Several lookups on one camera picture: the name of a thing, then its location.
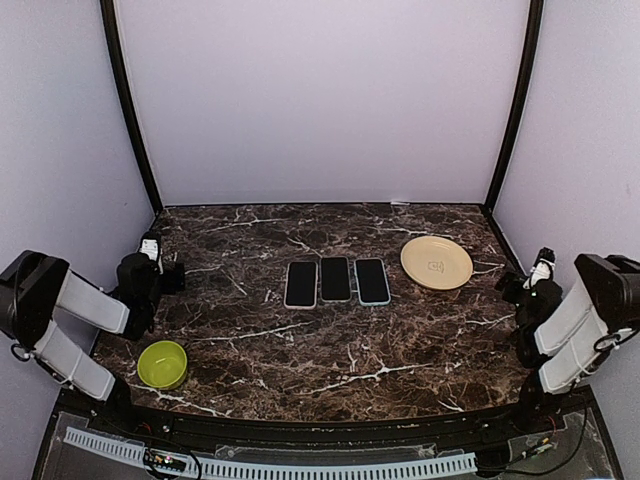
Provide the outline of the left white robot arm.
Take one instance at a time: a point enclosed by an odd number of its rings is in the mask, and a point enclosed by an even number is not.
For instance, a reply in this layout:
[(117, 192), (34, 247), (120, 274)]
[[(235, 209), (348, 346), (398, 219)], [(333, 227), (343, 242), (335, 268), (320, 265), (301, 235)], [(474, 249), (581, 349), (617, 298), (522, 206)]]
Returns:
[(65, 387), (105, 403), (103, 421), (120, 436), (141, 427), (140, 412), (124, 399), (126, 383), (89, 353), (83, 333), (139, 340), (154, 328), (162, 296), (184, 287), (181, 264), (162, 265), (143, 247), (116, 268), (116, 286), (105, 291), (62, 258), (23, 251), (1, 273), (1, 331), (16, 358), (36, 361)]

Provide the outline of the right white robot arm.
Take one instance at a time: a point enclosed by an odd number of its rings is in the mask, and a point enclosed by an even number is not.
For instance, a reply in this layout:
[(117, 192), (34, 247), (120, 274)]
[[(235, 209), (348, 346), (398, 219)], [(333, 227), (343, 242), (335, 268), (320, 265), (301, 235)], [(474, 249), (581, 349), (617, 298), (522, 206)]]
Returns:
[(531, 371), (510, 413), (521, 434), (549, 416), (548, 401), (594, 374), (610, 353), (639, 334), (639, 262), (582, 253), (578, 277), (564, 293), (553, 250), (542, 248), (527, 276), (505, 271), (495, 289), (515, 307), (513, 333), (521, 365)]

